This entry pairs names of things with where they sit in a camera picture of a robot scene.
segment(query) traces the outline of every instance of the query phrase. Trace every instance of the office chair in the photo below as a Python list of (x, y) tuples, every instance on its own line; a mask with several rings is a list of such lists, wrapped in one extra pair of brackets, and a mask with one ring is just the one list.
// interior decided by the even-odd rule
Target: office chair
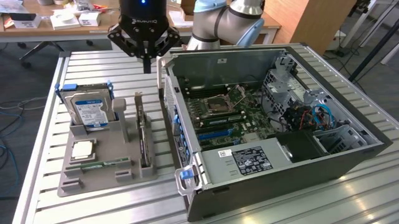
[[(85, 41), (85, 44), (88, 46), (92, 46), (93, 45), (93, 42), (86, 40)], [(33, 47), (32, 50), (28, 51), (28, 53), (25, 53), (25, 55), (18, 59), (20, 61), (20, 65), (28, 69), (30, 68), (32, 64), (29, 62), (25, 62), (25, 60), (33, 55), (36, 54), (44, 47), (46, 47), (48, 45), (53, 46), (58, 51), (64, 51), (64, 49), (60, 47), (60, 45), (54, 42), (54, 41), (42, 41), (40, 42), (36, 47)], [(17, 46), (21, 48), (21, 49), (25, 49), (26, 48), (26, 45), (25, 43), (21, 43), (18, 42), (17, 43)]]

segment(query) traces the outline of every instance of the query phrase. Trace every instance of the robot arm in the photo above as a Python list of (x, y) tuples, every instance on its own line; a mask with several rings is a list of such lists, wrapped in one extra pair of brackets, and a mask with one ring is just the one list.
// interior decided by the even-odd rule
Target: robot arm
[[(144, 73), (150, 63), (180, 40), (176, 28), (169, 27), (166, 0), (118, 0), (120, 17), (108, 38), (130, 57), (142, 61)], [(264, 20), (264, 0), (196, 0), (192, 38), (188, 50), (218, 48), (218, 39), (249, 46), (258, 36)], [(130, 37), (122, 37), (122, 31)]]
[(264, 20), (264, 0), (197, 0), (193, 8), (188, 50), (218, 48), (218, 39), (248, 47), (256, 40)]
[[(144, 73), (150, 73), (150, 63), (162, 56), (180, 36), (169, 27), (166, 0), (118, 0), (120, 17), (108, 34), (110, 41), (130, 57), (142, 61)], [(122, 37), (122, 31), (130, 37)]]

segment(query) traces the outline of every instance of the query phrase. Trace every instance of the wooden cabinet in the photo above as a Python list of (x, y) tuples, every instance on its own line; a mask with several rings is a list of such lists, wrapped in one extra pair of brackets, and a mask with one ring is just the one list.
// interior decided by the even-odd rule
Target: wooden cabinet
[(265, 0), (264, 12), (281, 24), (273, 43), (308, 44), (322, 54), (356, 0)]

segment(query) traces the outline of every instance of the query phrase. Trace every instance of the power supply label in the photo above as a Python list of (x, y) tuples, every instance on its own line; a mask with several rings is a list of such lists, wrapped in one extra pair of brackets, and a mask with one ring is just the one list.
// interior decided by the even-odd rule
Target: power supply label
[(101, 111), (102, 101), (81, 100), (74, 102), (82, 124), (88, 127), (104, 127), (108, 124), (106, 113)]
[(260, 146), (232, 152), (241, 175), (248, 175), (272, 169)]

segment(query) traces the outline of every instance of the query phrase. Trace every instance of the open computer tower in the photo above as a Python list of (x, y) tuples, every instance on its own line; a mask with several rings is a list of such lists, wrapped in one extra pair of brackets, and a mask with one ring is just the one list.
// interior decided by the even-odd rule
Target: open computer tower
[(391, 145), (289, 46), (170, 51), (161, 60), (190, 222), (338, 178)]

